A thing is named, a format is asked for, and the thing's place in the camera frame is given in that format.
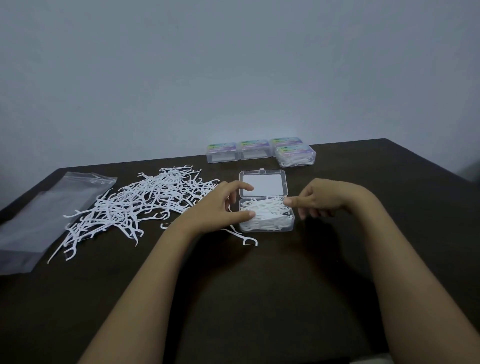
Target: person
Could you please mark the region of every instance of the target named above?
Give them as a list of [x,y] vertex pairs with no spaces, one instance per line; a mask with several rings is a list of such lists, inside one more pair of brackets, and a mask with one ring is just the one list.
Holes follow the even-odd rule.
[[[228,212],[244,182],[222,182],[162,234],[80,363],[159,363],[182,258],[199,234],[248,221],[252,211]],[[395,363],[478,363],[480,336],[429,271],[380,201],[348,182],[315,179],[284,204],[301,219],[346,209],[359,220]]]

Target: empty plastic bag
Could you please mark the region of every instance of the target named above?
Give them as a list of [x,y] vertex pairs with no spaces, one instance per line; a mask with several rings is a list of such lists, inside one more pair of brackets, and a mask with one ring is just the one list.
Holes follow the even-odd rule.
[[28,273],[76,218],[117,178],[67,172],[49,191],[39,193],[12,220],[0,226],[0,275]]

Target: dark brown table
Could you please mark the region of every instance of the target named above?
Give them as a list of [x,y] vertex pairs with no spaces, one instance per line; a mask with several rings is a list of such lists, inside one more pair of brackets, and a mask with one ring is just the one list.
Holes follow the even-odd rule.
[[[387,140],[316,145],[314,166],[286,168],[290,195],[313,178],[362,184],[384,203],[471,322],[480,328],[480,190]],[[11,219],[67,171],[118,177],[116,187],[159,168],[201,168],[204,180],[278,169],[274,158],[207,164],[205,156],[63,168],[0,213]],[[75,363],[162,230],[145,221],[137,247],[111,229],[66,262],[0,277],[0,362]],[[388,351],[361,231],[346,213],[297,219],[286,233],[252,233],[258,247],[219,231],[204,236],[180,273],[166,363],[304,363]]]

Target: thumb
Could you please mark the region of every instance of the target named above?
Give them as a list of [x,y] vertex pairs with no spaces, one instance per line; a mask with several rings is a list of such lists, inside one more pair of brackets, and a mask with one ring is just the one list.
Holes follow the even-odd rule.
[[227,225],[240,224],[241,222],[246,222],[253,219],[254,217],[254,211],[229,212]]
[[309,207],[315,208],[315,201],[313,195],[308,197],[285,197],[283,204],[288,207]]

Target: plastic box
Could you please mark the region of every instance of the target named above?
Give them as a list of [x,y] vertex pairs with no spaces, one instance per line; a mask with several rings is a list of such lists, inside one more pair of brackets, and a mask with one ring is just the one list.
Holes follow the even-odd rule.
[[247,140],[239,143],[240,159],[259,159],[270,158],[272,156],[272,146],[266,139]]
[[240,152],[237,148],[237,144],[234,142],[210,144],[207,147],[206,155],[208,163],[231,162],[234,160],[240,160]]
[[297,136],[290,136],[288,138],[276,138],[271,139],[270,144],[272,145],[272,156],[275,157],[276,149],[280,146],[292,146],[295,144],[303,144],[300,138]]
[[310,166],[317,153],[306,144],[281,146],[276,149],[276,159],[281,167]]
[[[248,200],[265,200],[267,197],[273,196],[287,196],[288,195],[288,186],[287,186],[287,177],[284,170],[245,170],[240,172],[239,180],[247,182],[255,187],[253,191],[240,190],[241,200],[239,206],[245,201]],[[240,230],[243,232],[282,232],[282,231],[292,231],[295,224],[295,215],[293,210],[290,209],[290,214],[293,216],[291,225],[282,228],[281,230],[244,230],[247,226],[247,222],[240,223]]]

